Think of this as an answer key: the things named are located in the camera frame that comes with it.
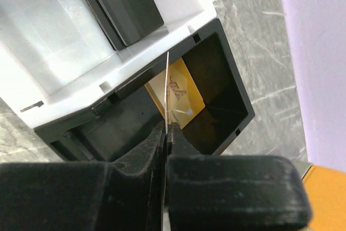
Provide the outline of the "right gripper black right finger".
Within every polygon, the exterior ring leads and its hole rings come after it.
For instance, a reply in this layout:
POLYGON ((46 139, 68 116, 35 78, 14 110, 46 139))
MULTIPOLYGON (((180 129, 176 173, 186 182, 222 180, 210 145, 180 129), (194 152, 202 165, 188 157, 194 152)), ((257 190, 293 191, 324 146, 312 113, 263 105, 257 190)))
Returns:
POLYGON ((168 129, 171 230, 301 230, 312 209, 301 176, 272 155, 202 155, 177 123, 168 129))

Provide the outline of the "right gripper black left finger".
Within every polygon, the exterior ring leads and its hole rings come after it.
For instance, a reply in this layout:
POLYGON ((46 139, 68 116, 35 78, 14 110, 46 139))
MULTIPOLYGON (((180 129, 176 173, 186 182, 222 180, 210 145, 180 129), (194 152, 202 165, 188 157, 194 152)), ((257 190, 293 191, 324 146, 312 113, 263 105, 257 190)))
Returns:
POLYGON ((1 230, 162 230, 165 127, 114 162, 1 164, 1 230))

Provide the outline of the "orange gold credit card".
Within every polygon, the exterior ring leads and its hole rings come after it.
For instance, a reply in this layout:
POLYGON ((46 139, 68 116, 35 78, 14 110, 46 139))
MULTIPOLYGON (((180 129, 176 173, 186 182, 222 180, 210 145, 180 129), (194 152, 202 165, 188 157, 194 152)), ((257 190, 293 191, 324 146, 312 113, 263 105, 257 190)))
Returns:
POLYGON ((161 230, 164 230, 164 203, 165 203, 165 190, 167 182, 167 142, 168 142, 168 125, 169 125, 169 112, 168 112, 168 76, 169 76, 169 51, 167 51, 166 64, 165 64, 165 77, 164 77, 164 126, 165 126, 165 138, 162 148, 163 154, 163 183, 162 183, 162 195, 161 195, 161 230))

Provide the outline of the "three-compartment black white tray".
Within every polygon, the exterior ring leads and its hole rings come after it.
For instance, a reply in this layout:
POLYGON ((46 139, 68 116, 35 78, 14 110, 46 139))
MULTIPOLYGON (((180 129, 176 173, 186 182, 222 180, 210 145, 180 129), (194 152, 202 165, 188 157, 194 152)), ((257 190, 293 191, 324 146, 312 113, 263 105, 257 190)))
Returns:
POLYGON ((67 161, 113 161, 164 120, 145 84, 182 58, 205 108, 182 129, 220 154, 254 118, 212 0, 154 0, 164 24, 115 50, 85 0, 1 0, 1 99, 67 161))

